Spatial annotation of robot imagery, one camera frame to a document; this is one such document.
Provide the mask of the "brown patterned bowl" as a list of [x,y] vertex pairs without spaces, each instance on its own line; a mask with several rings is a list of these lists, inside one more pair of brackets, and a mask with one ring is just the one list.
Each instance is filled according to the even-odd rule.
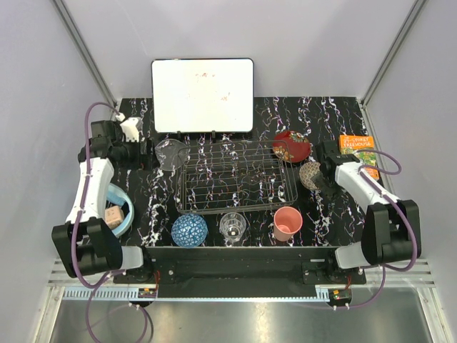
[[311,190],[317,190],[318,187],[313,182],[313,178],[320,172],[320,164],[315,161],[304,163],[299,170],[299,177],[302,185]]

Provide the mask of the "clear glass plate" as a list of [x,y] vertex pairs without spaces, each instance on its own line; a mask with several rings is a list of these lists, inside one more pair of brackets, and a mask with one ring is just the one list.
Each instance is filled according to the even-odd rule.
[[188,159],[190,147],[177,139],[164,139],[154,148],[160,168],[166,172],[176,171]]

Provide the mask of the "blue triangle pattern bowl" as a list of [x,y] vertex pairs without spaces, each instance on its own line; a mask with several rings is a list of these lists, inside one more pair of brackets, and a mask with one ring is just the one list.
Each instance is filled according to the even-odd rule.
[[171,228],[174,243],[184,248],[200,246],[205,241],[208,232],[205,219],[197,214],[181,215]]

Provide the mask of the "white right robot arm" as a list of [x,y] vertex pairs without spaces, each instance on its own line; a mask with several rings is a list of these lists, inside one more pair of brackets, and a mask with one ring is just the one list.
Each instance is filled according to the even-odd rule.
[[324,265],[327,280],[340,283],[356,267],[411,269],[421,255],[417,203],[386,190],[369,175],[370,166],[353,154],[342,154],[337,141],[317,144],[316,156],[320,167],[311,180],[318,190],[330,200],[348,193],[365,214],[361,241],[337,248]]

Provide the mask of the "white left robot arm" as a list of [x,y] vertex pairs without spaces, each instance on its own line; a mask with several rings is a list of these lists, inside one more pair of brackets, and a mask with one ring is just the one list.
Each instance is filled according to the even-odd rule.
[[65,222],[52,229],[51,239],[71,278],[123,269],[137,282],[148,282],[154,265],[145,248],[124,247],[120,236],[134,219],[134,204],[111,183],[118,166],[149,166],[141,153],[142,120],[94,121],[78,155],[80,180]]

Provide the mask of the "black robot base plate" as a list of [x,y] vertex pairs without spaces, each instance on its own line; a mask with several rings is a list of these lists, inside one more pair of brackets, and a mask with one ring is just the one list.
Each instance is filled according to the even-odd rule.
[[[178,284],[192,279],[287,280],[330,287],[366,284],[357,269],[339,270],[331,260],[333,247],[154,247],[151,257],[158,283]],[[116,284],[152,284],[117,276]]]

